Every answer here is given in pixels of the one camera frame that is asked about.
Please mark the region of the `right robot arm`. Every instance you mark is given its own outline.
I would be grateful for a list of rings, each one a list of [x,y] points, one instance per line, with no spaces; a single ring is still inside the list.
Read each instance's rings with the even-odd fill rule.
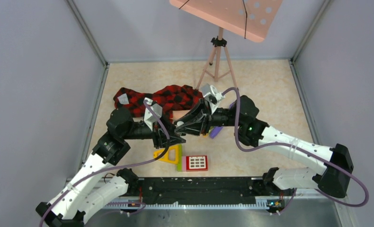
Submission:
[[[342,144],[328,147],[285,134],[257,119],[259,109],[246,95],[240,104],[211,111],[211,102],[200,99],[186,115],[175,121],[176,132],[189,135],[208,133],[211,127],[237,127],[238,144],[269,149],[305,165],[309,170],[283,170],[275,167],[264,174],[264,189],[270,195],[290,188],[314,188],[335,198],[344,198],[350,177],[330,166],[335,164],[352,173],[354,166],[349,150]]]

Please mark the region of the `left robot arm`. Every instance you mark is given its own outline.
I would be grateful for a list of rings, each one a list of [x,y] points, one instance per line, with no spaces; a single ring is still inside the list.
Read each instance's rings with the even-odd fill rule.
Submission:
[[[152,140],[155,148],[164,149],[161,157],[172,145],[186,142],[175,132],[176,127],[161,115],[158,105],[149,107],[148,116],[140,122],[135,122],[126,108],[117,108],[106,125],[106,133],[71,181],[49,202],[41,202],[36,207],[41,217],[40,226],[83,227],[116,197],[135,194],[138,183],[130,169],[150,164],[156,158],[119,166],[119,161],[131,149],[128,140]]]

